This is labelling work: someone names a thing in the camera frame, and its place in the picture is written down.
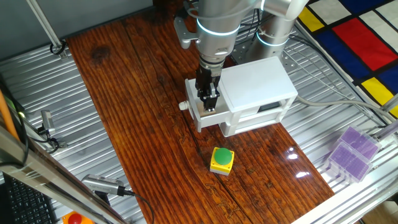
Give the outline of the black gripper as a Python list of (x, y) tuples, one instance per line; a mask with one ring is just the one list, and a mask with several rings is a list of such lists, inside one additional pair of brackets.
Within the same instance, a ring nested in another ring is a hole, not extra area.
[(197, 95), (203, 102), (206, 111), (214, 111), (220, 93), (216, 89), (221, 77), (221, 67), (207, 69), (199, 67), (196, 70), (195, 87)]

